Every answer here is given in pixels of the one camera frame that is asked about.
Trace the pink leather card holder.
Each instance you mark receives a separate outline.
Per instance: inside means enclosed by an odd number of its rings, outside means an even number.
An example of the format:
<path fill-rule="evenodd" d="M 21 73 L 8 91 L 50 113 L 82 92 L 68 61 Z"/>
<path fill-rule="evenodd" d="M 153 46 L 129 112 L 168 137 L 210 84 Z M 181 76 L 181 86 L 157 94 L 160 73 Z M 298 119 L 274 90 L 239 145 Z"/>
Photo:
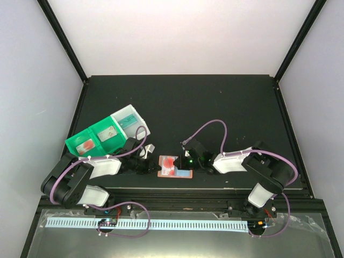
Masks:
<path fill-rule="evenodd" d="M 159 165 L 161 164 L 161 158 L 162 158 L 163 156 L 167 156 L 167 155 L 160 155 L 160 156 L 159 156 Z M 158 172 L 157 172 L 157 176 L 158 176 L 158 177 L 162 177 L 162 176 L 160 175 L 160 172 L 161 172 L 161 171 L 158 171 Z M 173 176 L 173 177 L 162 177 L 162 178 L 184 178 L 184 179 L 191 179 L 192 177 L 193 177 L 193 170 L 192 170 L 192 169 L 189 169 L 189 170 L 185 170 L 185 169 L 178 170 L 178 169 L 176 168 L 176 170 L 175 170 L 175 176 Z"/>

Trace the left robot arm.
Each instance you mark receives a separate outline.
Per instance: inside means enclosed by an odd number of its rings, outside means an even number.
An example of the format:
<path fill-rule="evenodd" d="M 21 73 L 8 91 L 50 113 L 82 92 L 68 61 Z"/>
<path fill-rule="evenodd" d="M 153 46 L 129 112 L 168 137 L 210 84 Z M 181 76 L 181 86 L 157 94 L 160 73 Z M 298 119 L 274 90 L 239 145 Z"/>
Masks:
<path fill-rule="evenodd" d="M 90 185 L 98 177 L 116 176 L 128 172 L 139 175 L 154 173 L 161 166 L 152 158 L 155 146 L 144 146 L 141 140 L 128 138 L 123 147 L 101 157 L 77 157 L 65 154 L 43 180 L 41 192 L 52 197 L 53 204 L 65 208 L 93 205 L 102 214 L 115 209 L 115 201 L 105 187 Z"/>

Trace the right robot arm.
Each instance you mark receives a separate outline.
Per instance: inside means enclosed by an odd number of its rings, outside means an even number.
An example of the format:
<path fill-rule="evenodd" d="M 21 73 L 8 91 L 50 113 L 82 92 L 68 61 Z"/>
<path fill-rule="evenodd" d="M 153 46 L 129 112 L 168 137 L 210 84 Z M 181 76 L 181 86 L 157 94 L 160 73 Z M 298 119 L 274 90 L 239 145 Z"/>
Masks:
<path fill-rule="evenodd" d="M 264 206 L 298 177 L 295 165 L 288 159 L 266 150 L 267 145 L 257 142 L 252 147 L 236 152 L 211 153 L 197 140 L 183 145 L 185 154 L 169 163 L 177 170 L 202 171 L 210 175 L 232 172 L 250 173 L 256 180 L 248 197 L 229 207 L 244 218 L 262 217 Z"/>

